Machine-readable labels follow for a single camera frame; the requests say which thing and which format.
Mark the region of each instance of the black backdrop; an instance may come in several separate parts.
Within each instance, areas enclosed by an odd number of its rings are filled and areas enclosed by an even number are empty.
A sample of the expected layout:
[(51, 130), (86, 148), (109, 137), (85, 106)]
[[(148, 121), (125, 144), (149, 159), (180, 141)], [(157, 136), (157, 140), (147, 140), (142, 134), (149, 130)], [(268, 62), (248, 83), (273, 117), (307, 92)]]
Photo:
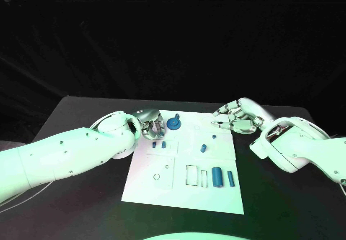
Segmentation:
[(44, 123), (64, 96), (248, 97), (343, 131), (346, 5), (105, 2), (1, 1), (1, 122)]

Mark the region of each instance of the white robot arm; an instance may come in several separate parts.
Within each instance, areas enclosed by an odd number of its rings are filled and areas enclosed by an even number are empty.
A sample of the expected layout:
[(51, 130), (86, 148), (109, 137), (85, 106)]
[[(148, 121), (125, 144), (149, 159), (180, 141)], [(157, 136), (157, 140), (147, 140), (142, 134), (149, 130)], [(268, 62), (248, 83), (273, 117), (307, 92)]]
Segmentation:
[(312, 163), (325, 176), (346, 186), (346, 138), (331, 139), (327, 133), (299, 117), (275, 117), (248, 98), (226, 104), (214, 113), (227, 114), (229, 122), (211, 122), (240, 134), (262, 131), (249, 145), (260, 159), (266, 157), (288, 173)]
[(155, 109), (132, 115), (113, 112), (90, 128), (66, 131), (0, 152), (0, 203), (36, 186), (82, 174), (111, 158), (125, 158), (141, 133), (148, 140), (164, 136), (164, 120)]

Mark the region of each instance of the black table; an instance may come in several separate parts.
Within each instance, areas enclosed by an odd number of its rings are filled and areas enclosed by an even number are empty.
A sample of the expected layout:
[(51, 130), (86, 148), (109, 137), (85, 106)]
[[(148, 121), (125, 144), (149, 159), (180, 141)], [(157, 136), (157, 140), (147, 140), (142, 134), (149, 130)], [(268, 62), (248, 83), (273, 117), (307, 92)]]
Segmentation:
[[(89, 127), (106, 114), (145, 108), (213, 113), (223, 104), (66, 97), (36, 136), (38, 141)], [(276, 117), (301, 117), (298, 107), (263, 107)], [(308, 164), (284, 172), (249, 150), (258, 138), (233, 133), (245, 215), (121, 202), (132, 155), (59, 180), (23, 205), (0, 215), (1, 240), (142, 240), (180, 232), (216, 233), (252, 240), (346, 239), (346, 198), (340, 186)], [(41, 187), (31, 189), (25, 195)]]

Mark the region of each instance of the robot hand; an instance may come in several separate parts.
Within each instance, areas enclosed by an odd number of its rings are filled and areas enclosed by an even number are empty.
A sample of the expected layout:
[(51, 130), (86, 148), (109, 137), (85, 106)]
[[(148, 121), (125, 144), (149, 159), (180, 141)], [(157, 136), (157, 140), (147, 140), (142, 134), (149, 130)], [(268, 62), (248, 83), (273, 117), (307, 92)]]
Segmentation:
[(299, 117), (275, 119), (265, 109), (248, 98), (226, 104), (213, 113), (227, 114), (229, 122), (210, 124), (230, 129), (239, 134), (262, 131), (249, 145), (260, 159), (269, 157), (275, 165), (288, 173), (297, 172), (312, 163), (325, 176), (346, 186), (346, 138), (331, 139), (327, 133)]
[(111, 158), (125, 158), (135, 150), (141, 134), (148, 140), (164, 135), (164, 121), (155, 109), (132, 115), (113, 112), (90, 128), (63, 132), (0, 152), (0, 203), (36, 186), (86, 172)]

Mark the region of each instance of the blue cylinder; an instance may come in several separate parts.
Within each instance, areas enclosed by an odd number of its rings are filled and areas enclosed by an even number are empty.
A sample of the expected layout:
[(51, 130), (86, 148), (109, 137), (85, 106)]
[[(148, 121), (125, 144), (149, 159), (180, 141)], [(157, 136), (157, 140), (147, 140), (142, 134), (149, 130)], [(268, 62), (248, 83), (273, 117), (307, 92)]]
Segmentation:
[(207, 146), (203, 144), (203, 145), (201, 145), (200, 152), (204, 153), (204, 152), (206, 152), (206, 149), (207, 149)]
[(211, 168), (211, 184), (214, 188), (223, 187), (223, 180), (222, 180), (222, 169), (219, 167)]
[(229, 184), (230, 184), (230, 188), (233, 188), (235, 185), (235, 180), (233, 180), (233, 174), (230, 171), (226, 172), (227, 173), (227, 179), (229, 179)]

